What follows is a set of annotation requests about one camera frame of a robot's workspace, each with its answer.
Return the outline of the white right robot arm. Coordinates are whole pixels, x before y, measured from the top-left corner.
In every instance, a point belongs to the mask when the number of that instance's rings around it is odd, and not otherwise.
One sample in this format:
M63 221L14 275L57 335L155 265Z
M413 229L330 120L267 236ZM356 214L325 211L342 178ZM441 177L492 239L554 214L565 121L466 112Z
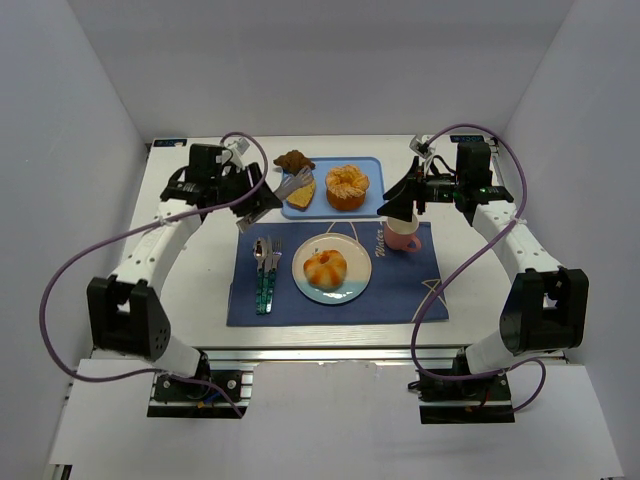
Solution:
M431 140L411 140L415 153L405 175L383 196L378 214L383 238L395 250L419 249L418 215L429 202L452 203L487 241L512 282L499 327L462 349L449 372L423 375L441 381L489 378L531 361L541 352L577 347L583 339L589 280L567 269L537 241L522 219L523 208L493 182L493 148L483 139L457 146L457 167L437 171Z

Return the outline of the white orange striped bun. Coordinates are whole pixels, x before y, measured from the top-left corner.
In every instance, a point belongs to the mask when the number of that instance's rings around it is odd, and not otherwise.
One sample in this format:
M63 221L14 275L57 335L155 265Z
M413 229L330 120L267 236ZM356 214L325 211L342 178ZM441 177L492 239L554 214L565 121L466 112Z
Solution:
M303 264L307 282L323 291L340 287L347 274L347 261L338 250L324 250L312 255Z

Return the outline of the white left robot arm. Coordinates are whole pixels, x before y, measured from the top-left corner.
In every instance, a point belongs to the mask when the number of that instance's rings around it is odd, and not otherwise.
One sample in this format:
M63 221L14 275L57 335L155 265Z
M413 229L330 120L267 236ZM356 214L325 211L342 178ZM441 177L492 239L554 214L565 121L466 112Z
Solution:
M244 217L281 207L260 165L242 163L251 142L239 137L190 147L187 165L170 176L152 224L135 248L108 277L95 277L87 287L95 347L181 377L202 376L203 355L173 335L161 290L189 238L214 208Z

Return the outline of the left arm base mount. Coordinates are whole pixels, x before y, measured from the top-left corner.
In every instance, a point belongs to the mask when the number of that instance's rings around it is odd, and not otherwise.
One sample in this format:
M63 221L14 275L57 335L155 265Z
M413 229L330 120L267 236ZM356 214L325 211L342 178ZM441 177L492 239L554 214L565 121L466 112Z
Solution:
M225 392L242 414L246 412L253 385L252 371L214 369L211 371L211 381ZM216 389L178 382L167 375L154 379L147 416L173 419L240 419Z

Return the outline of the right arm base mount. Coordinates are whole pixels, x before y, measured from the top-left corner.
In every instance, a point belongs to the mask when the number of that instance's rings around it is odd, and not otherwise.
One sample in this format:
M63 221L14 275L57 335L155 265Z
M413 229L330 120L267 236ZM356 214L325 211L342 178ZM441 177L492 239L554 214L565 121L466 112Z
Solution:
M442 381L418 373L407 385L418 396L423 425L480 425L515 422L504 374L470 380Z

